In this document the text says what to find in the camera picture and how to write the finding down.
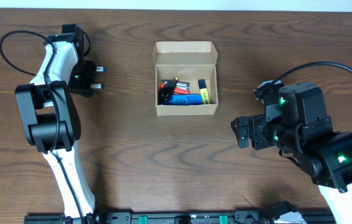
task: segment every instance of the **wooden table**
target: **wooden table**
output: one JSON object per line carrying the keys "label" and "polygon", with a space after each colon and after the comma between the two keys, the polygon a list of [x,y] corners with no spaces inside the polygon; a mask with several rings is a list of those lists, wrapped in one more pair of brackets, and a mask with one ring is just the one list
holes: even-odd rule
{"label": "wooden table", "polygon": [[[81,118],[80,153],[100,207],[141,211],[232,210],[288,200],[325,208],[310,177],[276,148],[239,149],[230,128],[238,116],[263,112],[252,90],[302,63],[330,60],[352,67],[352,13],[193,12],[0,9],[0,38],[11,30],[43,35],[76,22],[92,41],[87,59],[107,66],[106,88],[74,95]],[[214,116],[157,117],[152,48],[160,40],[211,40],[219,52],[219,107]],[[42,40],[15,35],[5,54],[36,72]],[[0,223],[28,213],[61,213],[53,173],[25,140],[14,90],[32,77],[0,56]],[[322,88],[334,130],[352,131],[352,75],[309,68],[285,83]]]}

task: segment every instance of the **green light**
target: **green light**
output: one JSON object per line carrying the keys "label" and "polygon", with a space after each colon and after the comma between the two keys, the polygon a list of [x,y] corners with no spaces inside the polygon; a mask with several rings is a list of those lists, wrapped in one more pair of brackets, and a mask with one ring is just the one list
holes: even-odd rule
{"label": "green light", "polygon": [[346,161],[346,158],[344,156],[338,157],[339,163]]}
{"label": "green light", "polygon": [[280,104],[283,104],[283,103],[285,103],[285,102],[286,102],[286,100],[284,100],[283,97],[281,97],[281,98],[280,98]]}

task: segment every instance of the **cardboard box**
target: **cardboard box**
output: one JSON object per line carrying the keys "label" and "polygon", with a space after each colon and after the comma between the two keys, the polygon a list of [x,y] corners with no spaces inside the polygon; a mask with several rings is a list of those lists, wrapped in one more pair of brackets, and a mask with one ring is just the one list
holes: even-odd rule
{"label": "cardboard box", "polygon": [[[155,108],[157,116],[214,115],[218,105],[216,59],[218,52],[210,41],[157,42],[152,53],[155,63]],[[200,94],[198,80],[205,79],[210,105],[158,105],[161,80],[190,83],[190,94]]]}

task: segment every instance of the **box flap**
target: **box flap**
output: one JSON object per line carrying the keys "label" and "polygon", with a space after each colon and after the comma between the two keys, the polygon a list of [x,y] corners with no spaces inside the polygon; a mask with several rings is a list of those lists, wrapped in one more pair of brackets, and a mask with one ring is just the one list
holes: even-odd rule
{"label": "box flap", "polygon": [[216,65],[218,52],[210,41],[166,41],[155,43],[155,65]]}

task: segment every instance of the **box contents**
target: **box contents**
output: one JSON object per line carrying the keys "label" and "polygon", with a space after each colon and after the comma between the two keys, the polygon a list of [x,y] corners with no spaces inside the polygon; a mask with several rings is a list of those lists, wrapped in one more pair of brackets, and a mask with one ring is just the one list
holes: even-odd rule
{"label": "box contents", "polygon": [[210,41],[157,42],[152,56],[158,116],[215,113],[218,52]]}

